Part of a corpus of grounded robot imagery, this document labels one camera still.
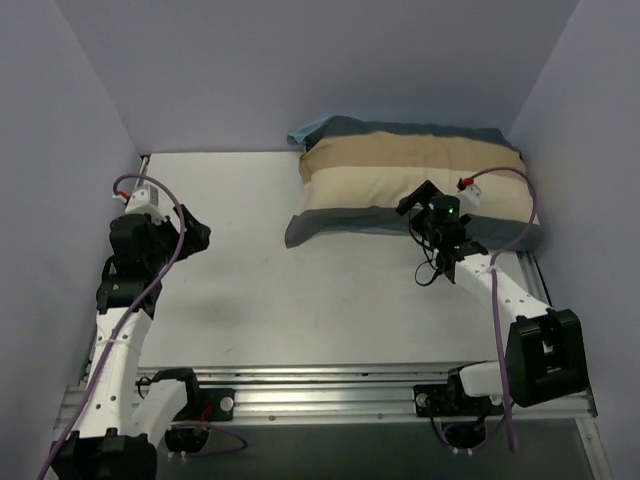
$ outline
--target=white wall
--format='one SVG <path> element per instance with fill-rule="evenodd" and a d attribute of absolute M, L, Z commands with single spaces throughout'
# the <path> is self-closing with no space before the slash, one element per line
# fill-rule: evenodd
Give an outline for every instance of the white wall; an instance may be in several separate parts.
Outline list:
<path fill-rule="evenodd" d="M 507 130 L 577 0 L 57 0 L 142 153 L 334 113 Z"/>
<path fill-rule="evenodd" d="M 541 268 L 584 326 L 617 479 L 640 475 L 640 2 L 582 0 L 510 139 L 542 201 Z"/>
<path fill-rule="evenodd" d="M 117 206 L 139 167 L 53 0 L 0 4 L 0 478 L 34 478 L 76 382 Z"/>

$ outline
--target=metal bracket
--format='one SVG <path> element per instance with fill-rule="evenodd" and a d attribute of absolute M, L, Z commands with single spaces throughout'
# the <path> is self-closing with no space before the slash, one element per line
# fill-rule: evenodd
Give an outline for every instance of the metal bracket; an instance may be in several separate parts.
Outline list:
<path fill-rule="evenodd" d="M 468 399 L 464 404 L 452 402 L 447 385 L 414 385 L 413 399 L 418 417 L 479 417 L 504 413 L 502 405 L 493 405 L 489 397 Z"/>
<path fill-rule="evenodd" d="M 211 407 L 211 413 L 205 419 L 206 421 L 233 420 L 233 409 L 236 404 L 236 391 L 233 388 L 203 388 L 200 394 L 204 407 Z"/>
<path fill-rule="evenodd" d="M 413 387 L 441 385 L 439 391 L 442 391 L 447 372 L 457 366 L 208 367 L 195 372 L 200 392 L 223 387 L 234 389 L 234 427 L 396 424 L 423 423 L 425 418 L 416 415 Z M 157 370 L 158 367 L 141 368 L 138 375 L 152 377 Z M 132 396 L 133 408 L 136 408 L 142 398 L 135 387 L 131 389 L 136 392 Z M 84 386 L 67 390 L 55 425 L 56 435 L 60 435 L 80 405 L 84 390 Z M 145 395 L 148 387 L 143 385 L 141 390 Z M 191 419 L 199 419 L 203 410 L 193 412 Z M 526 409 L 516 408 L 513 413 L 517 420 L 531 421 L 591 418 L 585 393 Z"/>

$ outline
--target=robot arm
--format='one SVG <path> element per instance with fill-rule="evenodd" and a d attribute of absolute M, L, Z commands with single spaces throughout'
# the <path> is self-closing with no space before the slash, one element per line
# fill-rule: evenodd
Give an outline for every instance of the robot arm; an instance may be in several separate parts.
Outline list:
<path fill-rule="evenodd" d="M 497 274 L 497 301 L 501 319 L 510 327 L 505 355 L 513 401 L 528 407 L 584 391 L 589 386 L 582 331 L 571 310 L 555 311 L 533 298 L 498 267 L 491 265 L 486 248 L 466 235 L 469 221 L 460 216 L 461 199 L 477 205 L 479 190 L 458 196 L 443 195 L 426 181 L 396 211 L 422 210 L 411 228 L 433 251 L 437 271 L 451 283 L 471 293 L 488 310 L 493 309 L 492 270 Z M 498 362 L 481 362 L 450 372 L 452 398 L 502 397 Z"/>
<path fill-rule="evenodd" d="M 205 250 L 210 236 L 210 229 L 184 205 L 179 208 L 185 232 L 177 261 Z M 158 372 L 142 403 L 135 410 L 132 407 L 142 345 L 162 290 L 156 279 L 178 248 L 178 239 L 169 217 L 159 209 L 158 190 L 152 185 L 137 188 L 124 215 L 111 222 L 114 253 L 105 263 L 96 294 L 94 359 L 101 358 L 109 345 L 110 351 L 102 366 L 99 361 L 92 363 L 93 392 L 52 462 L 62 480 L 155 478 L 156 447 L 167 427 L 179 414 L 193 417 L 201 409 L 201 392 L 191 369 Z M 151 293 L 113 338 L 125 312 L 149 287 Z"/>

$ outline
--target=striped pillow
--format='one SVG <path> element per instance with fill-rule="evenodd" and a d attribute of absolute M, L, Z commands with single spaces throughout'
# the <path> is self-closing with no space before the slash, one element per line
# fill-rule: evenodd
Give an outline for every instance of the striped pillow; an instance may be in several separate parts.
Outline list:
<path fill-rule="evenodd" d="M 458 179 L 484 168 L 525 171 L 519 152 L 496 129 L 372 124 L 345 118 L 333 117 L 305 137 L 308 151 L 299 166 L 304 191 L 285 232 L 287 247 L 298 246 L 322 230 L 406 234 L 407 219 L 395 208 L 425 180 L 445 194 L 455 194 Z M 528 221 L 528 187 L 509 172 L 484 175 L 477 183 L 483 201 L 471 215 L 467 232 L 485 247 L 497 249 L 513 240 Z M 536 219 L 515 249 L 532 249 L 540 237 Z"/>

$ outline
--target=purple cable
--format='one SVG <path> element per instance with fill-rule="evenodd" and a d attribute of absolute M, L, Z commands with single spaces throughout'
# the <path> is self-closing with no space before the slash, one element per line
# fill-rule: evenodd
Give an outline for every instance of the purple cable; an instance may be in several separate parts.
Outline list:
<path fill-rule="evenodd" d="M 491 260 L 489 261 L 489 265 L 491 267 L 493 267 L 496 264 L 496 260 L 502 252 L 515 247 L 527 235 L 527 233 L 529 232 L 529 229 L 531 228 L 531 225 L 533 224 L 533 221 L 536 218 L 536 213 L 538 210 L 538 200 L 536 198 L 536 191 L 533 186 L 533 183 L 524 172 L 518 170 L 517 168 L 513 168 L 513 167 L 487 168 L 484 170 L 480 170 L 479 172 L 472 175 L 471 179 L 475 180 L 476 178 L 482 175 L 485 175 L 491 172 L 497 172 L 497 171 L 513 172 L 515 174 L 520 175 L 522 178 L 524 178 L 524 180 L 527 182 L 527 185 L 529 186 L 529 194 L 531 195 L 532 207 L 531 207 L 531 216 L 529 217 L 529 221 L 527 222 L 525 227 L 522 229 L 522 232 L 520 232 L 520 235 L 518 235 L 510 243 L 508 243 L 507 245 L 505 245 L 504 247 L 497 250 L 491 255 Z M 498 304 L 498 274 L 496 273 L 495 270 L 491 270 L 491 306 L 493 310 L 493 328 L 496 336 L 496 348 L 498 350 L 498 365 L 500 366 L 500 379 L 502 382 L 502 399 L 504 404 L 504 417 L 494 427 L 494 431 L 497 430 L 499 426 L 502 424 L 502 422 L 504 421 L 504 423 L 507 426 L 507 442 L 509 443 L 509 450 L 511 450 L 512 453 L 515 453 L 515 451 L 518 449 L 518 438 L 516 436 L 516 431 L 513 425 L 513 414 L 511 411 L 511 394 L 509 393 L 509 379 L 507 378 L 507 364 L 504 358 L 504 345 L 502 343 L 502 329 L 500 328 L 500 306 Z M 484 444 L 488 438 L 489 438 L 489 435 L 487 436 L 485 441 L 483 441 L 480 445 Z"/>
<path fill-rule="evenodd" d="M 38 480 L 44 480 L 44 477 L 46 476 L 47 471 L 49 470 L 49 467 L 51 466 L 56 456 L 58 455 L 58 452 L 62 448 L 62 445 L 64 445 L 64 442 L 69 436 L 69 433 L 71 433 L 71 430 L 73 429 L 74 425 L 78 421 L 78 418 L 80 418 L 80 415 L 82 415 L 82 411 L 84 410 L 84 407 L 86 407 L 87 403 L 89 403 L 91 394 L 93 393 L 93 390 L 95 389 L 96 384 L 98 383 L 98 379 L 100 378 L 102 370 L 104 369 L 104 365 L 107 362 L 107 358 L 109 357 L 109 354 L 111 353 L 111 349 L 113 348 L 113 341 L 118 338 L 118 334 L 120 333 L 120 330 L 122 330 L 122 327 L 124 326 L 125 322 L 129 318 L 131 313 L 133 313 L 133 311 L 140 306 L 140 304 L 145 299 L 145 297 L 149 295 L 149 293 L 156 287 L 156 285 L 158 285 L 158 283 L 164 278 L 164 276 L 167 274 L 167 272 L 173 266 L 173 264 L 176 263 L 176 261 L 178 260 L 178 255 L 180 255 L 180 251 L 182 250 L 186 224 L 185 224 L 184 214 L 182 213 L 182 209 L 180 208 L 180 202 L 178 202 L 178 199 L 175 197 L 175 195 L 171 193 L 171 190 L 169 190 L 164 184 L 162 184 L 155 178 L 151 178 L 146 175 L 141 175 L 138 173 L 128 173 L 126 175 L 122 175 L 121 177 L 118 177 L 116 181 L 113 182 L 114 194 L 118 193 L 118 185 L 120 184 L 120 182 L 122 182 L 123 180 L 126 180 L 127 178 L 139 178 L 141 180 L 145 180 L 149 183 L 152 183 L 156 187 L 158 187 L 160 190 L 162 190 L 164 193 L 166 193 L 167 196 L 171 199 L 173 204 L 177 207 L 176 213 L 178 214 L 178 218 L 180 219 L 180 231 L 178 236 L 178 244 L 176 245 L 176 249 L 173 252 L 173 255 L 171 255 L 171 258 L 169 259 L 167 264 L 164 266 L 164 268 L 160 271 L 158 276 L 149 284 L 147 288 L 144 289 L 144 291 L 138 296 L 138 298 L 136 298 L 133 301 L 133 303 L 129 306 L 127 311 L 124 312 L 124 314 L 122 315 L 122 318 L 118 321 L 115 328 L 111 332 L 111 336 L 109 337 L 109 340 L 107 341 L 107 344 L 104 347 L 102 355 L 100 355 L 100 359 L 96 364 L 94 373 L 91 376 L 89 383 L 87 384 L 87 388 L 84 392 L 84 395 L 82 396 L 82 400 L 80 400 L 80 404 L 78 405 L 78 408 L 76 408 L 76 411 L 73 413 L 73 416 L 69 420 L 69 423 L 67 424 L 67 426 L 64 428 L 64 431 L 60 434 L 60 437 L 58 438 L 58 440 L 56 440 L 56 443 L 51 448 L 51 452 L 49 452 L 49 456 L 47 457 L 44 464 L 42 465 L 42 468 L 40 469 L 40 473 L 38 473 L 38 477 L 37 477 Z"/>
<path fill-rule="evenodd" d="M 228 430 L 224 427 L 220 427 L 211 422 L 196 422 L 196 421 L 177 422 L 171 425 L 171 428 L 207 428 L 209 430 L 214 430 L 220 433 L 224 433 L 225 435 L 229 435 L 230 437 L 233 437 L 239 440 L 241 443 L 241 445 L 238 445 L 237 447 L 223 448 L 220 450 L 212 450 L 209 452 L 192 453 L 188 455 L 189 457 L 208 457 L 210 455 L 225 455 L 228 453 L 237 453 L 237 452 L 241 452 L 242 450 L 245 450 L 249 446 L 249 442 L 247 441 L 247 439 L 242 435 L 240 435 L 239 433 L 234 432 L 233 430 Z"/>

